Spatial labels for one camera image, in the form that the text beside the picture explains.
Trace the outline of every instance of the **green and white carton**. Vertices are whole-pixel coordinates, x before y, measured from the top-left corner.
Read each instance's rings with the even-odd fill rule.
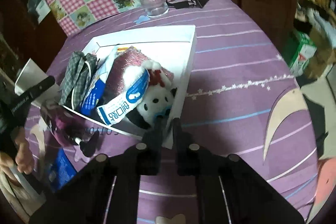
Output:
[[[283,59],[287,63],[292,75],[300,76],[309,64],[309,59],[314,56],[316,46],[310,37],[303,32],[293,30],[283,49]]]

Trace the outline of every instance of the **glass base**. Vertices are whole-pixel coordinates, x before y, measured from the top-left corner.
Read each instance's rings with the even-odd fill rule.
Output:
[[[153,18],[153,17],[159,17],[161,15],[165,15],[168,13],[169,7],[167,3],[163,3],[159,7],[155,8],[146,8],[146,14],[148,17]]]

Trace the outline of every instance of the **gray plaid cloth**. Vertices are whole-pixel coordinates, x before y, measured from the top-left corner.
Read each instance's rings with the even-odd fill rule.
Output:
[[[89,88],[91,78],[97,67],[97,57],[88,53],[86,56],[82,52],[73,52],[64,79],[60,85],[62,91],[60,105],[64,105],[69,96],[72,97],[74,109],[83,101]]]

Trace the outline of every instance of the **human hand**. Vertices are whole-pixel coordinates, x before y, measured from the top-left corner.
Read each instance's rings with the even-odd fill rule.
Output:
[[[29,150],[29,143],[25,139],[25,129],[20,127],[19,133],[15,138],[15,143],[18,147],[18,152],[15,157],[15,162],[17,164],[17,170],[20,173],[25,172],[25,174],[30,174],[34,168],[34,158],[32,152]],[[14,184],[18,184],[17,179],[14,177],[13,173],[9,169],[13,167],[14,162],[11,157],[6,153],[0,152],[0,169],[3,170],[9,179]]]

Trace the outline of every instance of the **panda plush toy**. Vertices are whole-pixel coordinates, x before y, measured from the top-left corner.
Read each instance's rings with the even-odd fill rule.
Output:
[[[146,60],[138,66],[129,66],[123,74],[125,88],[128,89],[144,70],[148,70],[150,80],[148,88],[140,104],[126,114],[127,119],[142,129],[154,127],[157,117],[168,117],[172,107],[176,88],[172,89],[172,83],[162,71],[158,62]]]

